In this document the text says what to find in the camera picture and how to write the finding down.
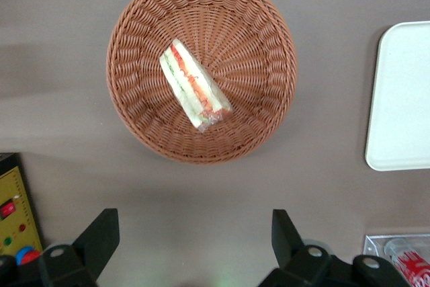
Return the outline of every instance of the red button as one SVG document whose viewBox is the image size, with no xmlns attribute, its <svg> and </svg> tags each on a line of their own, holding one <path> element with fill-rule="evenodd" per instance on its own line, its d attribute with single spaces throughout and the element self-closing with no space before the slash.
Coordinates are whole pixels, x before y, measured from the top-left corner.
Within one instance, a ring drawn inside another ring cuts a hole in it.
<svg viewBox="0 0 430 287">
<path fill-rule="evenodd" d="M 2 206 L 0 206 L 0 213 L 2 218 L 7 218 L 15 211 L 16 211 L 16 208 L 12 200 L 7 201 Z"/>
<path fill-rule="evenodd" d="M 29 263 L 39 258 L 39 256 L 40 256 L 40 251 L 37 251 L 37 250 L 29 251 L 22 257 L 21 264 L 25 265 L 26 263 Z"/>
</svg>

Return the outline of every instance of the white tray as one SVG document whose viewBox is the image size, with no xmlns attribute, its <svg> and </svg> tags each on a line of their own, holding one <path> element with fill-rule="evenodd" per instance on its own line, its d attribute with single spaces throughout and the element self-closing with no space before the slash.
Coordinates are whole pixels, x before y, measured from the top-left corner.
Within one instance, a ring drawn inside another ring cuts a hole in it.
<svg viewBox="0 0 430 287">
<path fill-rule="evenodd" d="M 430 168 L 430 22 L 381 38 L 365 155 L 377 171 Z"/>
</svg>

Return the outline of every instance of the plastic wrap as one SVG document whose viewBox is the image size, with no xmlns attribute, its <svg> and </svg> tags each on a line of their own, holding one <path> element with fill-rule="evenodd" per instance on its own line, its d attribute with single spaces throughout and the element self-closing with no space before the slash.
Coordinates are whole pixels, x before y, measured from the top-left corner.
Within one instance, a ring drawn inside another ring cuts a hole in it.
<svg viewBox="0 0 430 287">
<path fill-rule="evenodd" d="M 160 65 L 185 114 L 200 132 L 232 114 L 225 94 L 181 41 L 174 39 L 160 56 Z"/>
</svg>

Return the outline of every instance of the control panel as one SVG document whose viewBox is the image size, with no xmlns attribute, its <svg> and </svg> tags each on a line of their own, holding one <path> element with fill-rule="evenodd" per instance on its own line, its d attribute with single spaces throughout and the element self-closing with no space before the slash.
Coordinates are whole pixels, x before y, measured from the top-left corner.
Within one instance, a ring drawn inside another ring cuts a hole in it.
<svg viewBox="0 0 430 287">
<path fill-rule="evenodd" d="M 0 255 L 24 264 L 42 250 L 17 155 L 0 153 Z"/>
</svg>

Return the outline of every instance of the wicker basket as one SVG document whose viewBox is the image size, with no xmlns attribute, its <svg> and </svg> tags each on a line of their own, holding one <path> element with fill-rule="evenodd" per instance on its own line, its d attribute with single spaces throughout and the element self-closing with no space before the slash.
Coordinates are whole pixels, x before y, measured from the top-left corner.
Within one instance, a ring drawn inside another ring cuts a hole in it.
<svg viewBox="0 0 430 287">
<path fill-rule="evenodd" d="M 229 98 L 233 117 L 197 131 L 176 101 L 159 56 L 179 38 Z M 130 131 L 188 163 L 221 163 L 265 142 L 290 107 L 296 53 L 269 0 L 133 0 L 107 51 L 107 83 Z"/>
</svg>

